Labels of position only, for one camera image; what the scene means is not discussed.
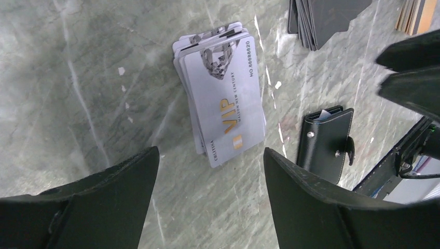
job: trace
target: black leather wallet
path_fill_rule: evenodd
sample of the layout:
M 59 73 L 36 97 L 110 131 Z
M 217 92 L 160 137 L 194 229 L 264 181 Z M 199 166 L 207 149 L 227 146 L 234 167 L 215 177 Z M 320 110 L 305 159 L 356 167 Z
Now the black leather wallet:
M 326 111 L 330 115 L 324 118 L 320 117 L 321 111 L 304 117 L 296 163 L 320 178 L 337 184 L 345 153 L 348 153 L 350 165 L 354 160 L 354 141 L 349 137 L 354 110 L 344 110 L 338 105 Z

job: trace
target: marble surface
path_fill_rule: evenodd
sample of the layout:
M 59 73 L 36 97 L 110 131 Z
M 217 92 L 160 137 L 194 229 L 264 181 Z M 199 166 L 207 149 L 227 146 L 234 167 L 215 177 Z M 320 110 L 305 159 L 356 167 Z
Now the marble surface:
M 3 0 L 0 197 L 37 194 L 157 145 L 139 248 L 277 248 L 264 147 L 295 161 L 304 114 L 353 107 L 357 158 L 339 183 L 352 189 L 419 119 L 375 95 L 389 73 L 375 57 L 407 37 L 393 28 L 402 2 L 374 0 L 348 32 L 309 52 L 286 33 L 288 0 Z M 233 21 L 258 44 L 266 140 L 211 169 L 195 152 L 171 44 Z

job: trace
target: stack of cards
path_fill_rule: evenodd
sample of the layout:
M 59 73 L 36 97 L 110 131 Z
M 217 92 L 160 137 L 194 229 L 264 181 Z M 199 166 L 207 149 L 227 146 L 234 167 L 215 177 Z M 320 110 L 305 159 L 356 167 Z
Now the stack of cards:
M 198 154 L 219 166 L 262 142 L 266 120 L 254 38 L 240 22 L 182 36 L 174 66 L 188 95 Z
M 429 30 L 437 0 L 406 0 L 396 23 L 396 29 L 408 35 Z
M 320 49 L 336 33 L 347 31 L 372 0 L 290 0 L 287 32 L 298 33 L 302 45 Z

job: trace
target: metal rivet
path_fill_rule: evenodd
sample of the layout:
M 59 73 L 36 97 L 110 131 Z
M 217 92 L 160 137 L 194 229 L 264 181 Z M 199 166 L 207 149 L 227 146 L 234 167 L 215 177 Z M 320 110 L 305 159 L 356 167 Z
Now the metal rivet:
M 411 167 L 411 165 L 409 163 L 404 162 L 402 165 L 402 169 L 406 170 L 409 169 L 409 167 Z

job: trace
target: black leather flap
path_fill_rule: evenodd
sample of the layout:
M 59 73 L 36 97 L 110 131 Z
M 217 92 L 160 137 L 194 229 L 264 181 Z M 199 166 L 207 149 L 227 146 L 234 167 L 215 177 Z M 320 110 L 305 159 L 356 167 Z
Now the black leather flap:
M 326 109 L 331 115 L 319 119 L 321 112 L 309 114 L 302 123 L 297 164 L 333 184 L 339 182 L 345 152 L 354 158 L 354 145 L 347 141 L 354 110 L 338 105 Z

